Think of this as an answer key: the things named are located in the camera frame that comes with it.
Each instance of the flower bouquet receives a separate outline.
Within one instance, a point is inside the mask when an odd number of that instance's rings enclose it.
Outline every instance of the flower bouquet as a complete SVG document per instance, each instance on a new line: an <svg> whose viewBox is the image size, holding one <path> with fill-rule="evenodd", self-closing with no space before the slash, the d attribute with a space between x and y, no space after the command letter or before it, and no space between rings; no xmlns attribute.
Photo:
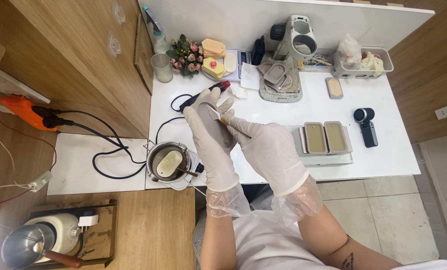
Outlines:
<svg viewBox="0 0 447 270"><path fill-rule="evenodd" d="M167 51L167 55L175 73L190 77L199 73L203 63L202 46L181 34L179 40L172 40L172 48Z"/></svg>

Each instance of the stainless steel pot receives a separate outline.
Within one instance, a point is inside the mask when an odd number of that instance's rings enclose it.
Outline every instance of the stainless steel pot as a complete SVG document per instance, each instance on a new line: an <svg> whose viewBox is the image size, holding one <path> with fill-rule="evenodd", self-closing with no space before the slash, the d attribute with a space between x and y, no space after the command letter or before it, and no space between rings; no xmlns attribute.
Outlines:
<svg viewBox="0 0 447 270"><path fill-rule="evenodd" d="M155 144L152 148L148 149L148 144L154 143L151 140L148 141L144 147L148 150L147 154L147 167L146 172L148 177L154 181L163 184L169 184L173 182L177 182L180 179L183 179L187 174L175 170L172 175L169 177L161 177L157 174L157 165L165 158L165 156L170 151L179 151L182 154L182 162L178 166L178 168L188 171L191 167L191 157L189 155L187 146L182 143L174 143L174 142L162 142L159 144Z"/></svg>

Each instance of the wooden cabinet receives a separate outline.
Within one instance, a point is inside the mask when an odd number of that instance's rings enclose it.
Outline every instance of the wooden cabinet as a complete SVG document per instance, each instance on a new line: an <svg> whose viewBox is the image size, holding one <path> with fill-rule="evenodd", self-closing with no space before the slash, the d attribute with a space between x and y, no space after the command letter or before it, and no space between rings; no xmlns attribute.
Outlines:
<svg viewBox="0 0 447 270"><path fill-rule="evenodd" d="M48 107L85 111L119 136L147 138L151 91L133 64L140 8L135 0L117 0L125 15L120 24L113 2L0 0L0 43L7 49L0 68L49 98ZM107 48L109 32L121 46L117 56ZM62 117L111 135L90 117ZM69 126L59 131L87 133Z"/></svg>

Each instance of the white wax tablet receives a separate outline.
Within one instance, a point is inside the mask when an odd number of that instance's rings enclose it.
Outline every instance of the white wax tablet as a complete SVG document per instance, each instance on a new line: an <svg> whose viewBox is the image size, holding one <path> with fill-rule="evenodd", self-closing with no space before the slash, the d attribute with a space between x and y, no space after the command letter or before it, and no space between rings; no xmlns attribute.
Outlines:
<svg viewBox="0 0 447 270"><path fill-rule="evenodd" d="M232 73L237 68L237 57L233 53L227 53L223 58L223 67L228 73Z"/></svg>
<svg viewBox="0 0 447 270"><path fill-rule="evenodd" d="M182 154L177 150L170 151L157 165L157 174L160 177L169 177L175 172L181 162Z"/></svg>

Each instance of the white t-shirt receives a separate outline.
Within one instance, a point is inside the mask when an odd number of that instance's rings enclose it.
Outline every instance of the white t-shirt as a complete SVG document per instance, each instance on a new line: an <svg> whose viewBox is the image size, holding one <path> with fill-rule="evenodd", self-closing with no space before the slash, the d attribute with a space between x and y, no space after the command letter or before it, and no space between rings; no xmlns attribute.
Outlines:
<svg viewBox="0 0 447 270"><path fill-rule="evenodd" d="M272 211L233 221L239 270L335 270L326 266L305 246L297 224L280 224ZM447 270L447 260L435 260L394 270Z"/></svg>

